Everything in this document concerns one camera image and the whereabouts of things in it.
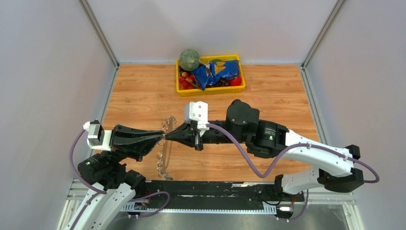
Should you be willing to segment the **metal key holder plate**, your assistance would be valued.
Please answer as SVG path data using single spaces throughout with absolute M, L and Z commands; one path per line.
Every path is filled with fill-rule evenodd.
M 170 116 L 169 118 L 163 121 L 162 130 L 164 134 L 167 134 L 176 129 L 176 118 L 174 116 Z M 164 178 L 166 181 L 173 180 L 173 177 L 169 175 L 167 172 L 167 168 L 169 166 L 169 156 L 170 156 L 170 142 L 163 138 L 158 145 L 162 147 L 162 149 L 157 153 L 157 172 L 158 177 Z

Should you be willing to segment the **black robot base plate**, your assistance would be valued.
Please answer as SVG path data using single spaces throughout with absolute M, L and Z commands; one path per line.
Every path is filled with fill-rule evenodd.
M 273 183 L 147 181 L 135 195 L 147 198 L 148 209 L 164 206 L 165 210 L 261 210 L 264 205 L 279 202 L 303 202 L 302 192 L 296 195 L 277 192 Z

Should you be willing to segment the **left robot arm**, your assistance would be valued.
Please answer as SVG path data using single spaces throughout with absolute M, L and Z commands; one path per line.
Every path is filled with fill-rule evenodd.
M 84 133 L 88 147 L 101 152 L 75 165 L 73 152 Z M 170 200 L 169 193 L 146 193 L 146 178 L 136 171 L 126 171 L 126 165 L 120 163 L 126 158 L 141 161 L 163 138 L 162 130 L 147 131 L 122 125 L 104 130 L 98 120 L 86 122 L 71 146 L 69 164 L 88 191 L 65 228 L 104 230 L 125 204 L 142 202 L 156 195 L 166 195 L 166 201 L 150 215 L 165 208 Z

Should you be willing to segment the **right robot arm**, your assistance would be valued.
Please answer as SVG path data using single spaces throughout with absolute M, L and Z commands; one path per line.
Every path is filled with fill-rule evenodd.
M 310 165 L 310 169 L 275 177 L 273 193 L 286 200 L 308 189 L 323 187 L 349 193 L 365 183 L 363 172 L 354 167 L 360 150 L 351 145 L 331 147 L 305 138 L 287 127 L 259 117 L 260 111 L 239 99 L 227 108 L 224 121 L 208 120 L 208 104 L 190 102 L 184 108 L 184 122 L 166 135 L 198 151 L 204 144 L 234 144 L 259 178 L 270 175 L 281 159 Z

